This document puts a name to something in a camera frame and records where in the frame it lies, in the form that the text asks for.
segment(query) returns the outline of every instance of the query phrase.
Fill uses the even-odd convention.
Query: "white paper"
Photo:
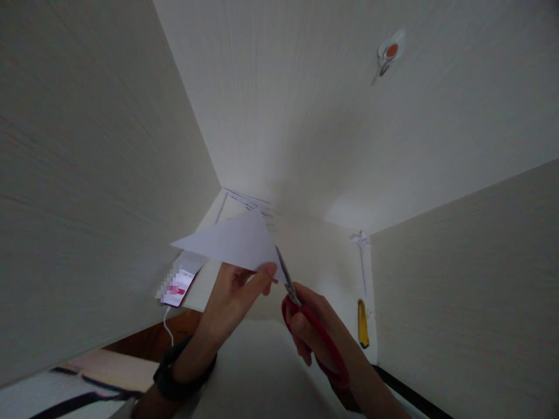
[[[171,245],[255,272],[266,263],[274,262],[278,267],[274,278],[287,282],[266,223],[257,209],[217,223]]]

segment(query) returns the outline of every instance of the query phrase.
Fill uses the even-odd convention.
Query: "charging cable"
[[[171,337],[171,347],[173,347],[175,345],[175,338],[173,338],[173,334],[171,333],[171,331],[167,327],[167,314],[169,314],[170,309],[171,309],[171,306],[167,306],[167,310],[165,310],[165,314],[163,315],[163,327],[165,328],[167,333],[169,333],[169,336]]]

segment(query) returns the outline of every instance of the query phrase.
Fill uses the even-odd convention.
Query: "black wristband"
[[[183,402],[189,396],[195,394],[206,383],[206,381],[210,377],[211,372],[214,370],[217,354],[215,355],[208,368],[206,368],[204,373],[196,378],[194,381],[186,384],[180,384],[173,379],[173,363],[186,348],[186,345],[188,345],[188,343],[192,339],[192,336],[189,336],[182,342],[177,343],[175,346],[169,349],[163,356],[163,359],[161,360],[157,371],[153,375],[153,381],[157,385],[159,393],[165,400],[168,400],[170,402]]]

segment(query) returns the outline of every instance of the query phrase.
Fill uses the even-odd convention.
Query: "wrist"
[[[172,366],[173,379],[186,384],[200,377],[217,354],[218,346],[203,331],[196,332]]]

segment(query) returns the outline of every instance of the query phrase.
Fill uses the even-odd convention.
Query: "ceiling fixture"
[[[404,29],[397,30],[392,37],[384,40],[377,50],[378,71],[375,72],[371,86],[382,77],[390,68],[390,65],[399,59],[404,53],[404,41],[406,31]]]

